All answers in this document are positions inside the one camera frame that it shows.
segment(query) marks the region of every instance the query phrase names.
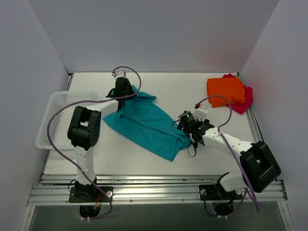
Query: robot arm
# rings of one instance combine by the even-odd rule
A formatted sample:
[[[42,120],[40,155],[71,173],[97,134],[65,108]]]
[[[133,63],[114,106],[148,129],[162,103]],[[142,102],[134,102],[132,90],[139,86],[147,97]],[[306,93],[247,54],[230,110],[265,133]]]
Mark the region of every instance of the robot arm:
[[[205,105],[197,105],[194,114],[185,111],[179,116],[178,129],[189,135],[195,146],[198,143],[208,145],[225,154],[230,154],[230,150],[218,129],[205,119],[207,112],[208,108]],[[225,133],[223,135],[240,158],[241,166],[255,192],[262,192],[281,174],[281,169],[266,143],[263,141],[251,143]],[[247,188],[240,171],[226,174],[219,179],[217,184],[224,192]]]
[[[94,104],[88,107],[77,106],[74,110],[67,137],[71,140],[76,153],[77,164],[91,181],[96,183],[96,175],[93,167],[93,149],[100,136],[101,119],[120,110],[125,106],[126,100],[135,96],[109,101],[112,98],[129,96],[134,93],[125,71],[114,74],[115,88],[111,89],[104,103]],[[77,169],[75,181],[76,197],[84,197],[94,200],[97,189]]]

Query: folded fabric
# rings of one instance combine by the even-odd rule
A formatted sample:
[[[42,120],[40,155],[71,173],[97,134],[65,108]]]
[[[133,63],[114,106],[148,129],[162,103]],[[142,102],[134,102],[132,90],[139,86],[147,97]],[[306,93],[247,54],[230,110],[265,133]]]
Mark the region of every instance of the folded fabric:
[[[173,161],[179,150],[190,144],[187,137],[181,137],[172,130],[173,119],[153,103],[155,96],[138,92],[137,96],[126,102],[118,112],[103,120],[114,131],[128,138],[146,150]]]
[[[245,103],[244,86],[237,78],[209,78],[206,84],[207,95],[222,95],[230,103]],[[208,100],[212,107],[220,107],[228,103],[221,97]]]
[[[232,74],[227,74],[224,75],[222,78],[236,78],[234,75]],[[231,104],[231,108],[232,110],[236,111],[239,114],[243,114],[245,111],[247,111],[247,109],[251,106],[252,102],[253,102],[253,90],[251,87],[246,87],[243,84],[244,87],[244,97],[245,97],[245,103],[241,104],[241,103],[233,103]]]

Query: white wall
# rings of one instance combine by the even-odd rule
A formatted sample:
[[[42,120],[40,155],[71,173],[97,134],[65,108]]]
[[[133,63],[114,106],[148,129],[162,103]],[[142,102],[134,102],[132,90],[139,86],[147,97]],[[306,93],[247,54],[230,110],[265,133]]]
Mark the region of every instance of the white wall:
[[[46,151],[35,138],[67,73],[26,0],[0,1],[0,229],[17,230]]]
[[[308,226],[308,1],[280,0],[243,69],[282,169],[296,230]]]
[[[278,0],[29,0],[69,72],[237,72]]]

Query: white plastic basket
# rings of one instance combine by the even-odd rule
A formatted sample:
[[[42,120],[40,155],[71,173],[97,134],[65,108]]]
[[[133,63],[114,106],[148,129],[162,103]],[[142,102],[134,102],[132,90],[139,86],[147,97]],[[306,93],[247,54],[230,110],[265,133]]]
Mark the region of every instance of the white plastic basket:
[[[96,100],[97,94],[94,91],[60,91],[54,93],[48,102],[44,117],[39,127],[39,132],[35,145],[38,148],[53,149],[47,138],[47,124],[50,118],[64,106],[82,100]],[[63,110],[52,121],[50,126],[50,136],[53,143],[60,150],[72,150],[71,141],[67,138],[67,130],[75,107],[91,105],[91,103],[81,103]]]

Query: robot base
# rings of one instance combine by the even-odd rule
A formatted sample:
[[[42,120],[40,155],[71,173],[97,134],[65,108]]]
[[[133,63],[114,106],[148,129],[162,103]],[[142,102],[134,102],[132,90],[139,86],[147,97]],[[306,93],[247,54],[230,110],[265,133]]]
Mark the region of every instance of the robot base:
[[[242,194],[236,194],[236,191],[226,192],[219,184],[199,185],[200,200],[204,201],[229,201],[241,200]]]
[[[109,202],[110,200],[112,201],[113,197],[113,187],[110,186],[103,186],[100,187],[108,196],[105,197],[102,195],[102,198],[100,199],[100,202]],[[76,190],[75,187],[71,188],[71,193],[69,195],[69,203],[88,203],[88,202],[96,202],[97,197],[93,197],[89,194],[81,193]]]

